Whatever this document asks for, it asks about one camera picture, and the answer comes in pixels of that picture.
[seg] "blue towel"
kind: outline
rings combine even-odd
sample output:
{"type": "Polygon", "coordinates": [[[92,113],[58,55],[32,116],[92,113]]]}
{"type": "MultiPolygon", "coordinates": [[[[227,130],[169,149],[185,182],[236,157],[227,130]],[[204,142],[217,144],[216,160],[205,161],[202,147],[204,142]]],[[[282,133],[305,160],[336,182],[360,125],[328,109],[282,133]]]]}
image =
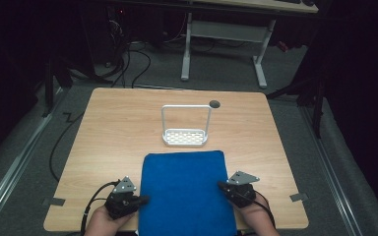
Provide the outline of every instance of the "blue towel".
{"type": "Polygon", "coordinates": [[[226,181],[220,150],[148,154],[143,164],[141,236],[233,236],[232,206],[217,182],[226,181]]]}

